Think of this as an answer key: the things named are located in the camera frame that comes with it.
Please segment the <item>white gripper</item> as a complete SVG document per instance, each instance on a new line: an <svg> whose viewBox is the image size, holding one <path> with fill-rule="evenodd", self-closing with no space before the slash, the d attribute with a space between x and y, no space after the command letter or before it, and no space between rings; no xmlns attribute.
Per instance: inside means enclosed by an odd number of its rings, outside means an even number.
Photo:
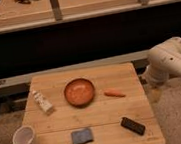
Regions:
<svg viewBox="0 0 181 144"><path fill-rule="evenodd" d="M162 79L158 77L159 71L148 67L144 72L144 79L146 79L147 84L153 88L150 90L150 100L153 103L157 103L162 94L158 88L163 85Z"/></svg>

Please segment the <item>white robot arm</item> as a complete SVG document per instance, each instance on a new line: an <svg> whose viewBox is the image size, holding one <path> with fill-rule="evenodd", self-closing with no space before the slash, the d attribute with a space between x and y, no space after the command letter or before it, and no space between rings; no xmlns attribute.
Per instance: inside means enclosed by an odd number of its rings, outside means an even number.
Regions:
<svg viewBox="0 0 181 144"><path fill-rule="evenodd" d="M147 53L148 65L144 79L152 87L149 94L153 103L160 100L159 88L169 80L170 75L181 77L181 38L174 36L155 45Z"/></svg>

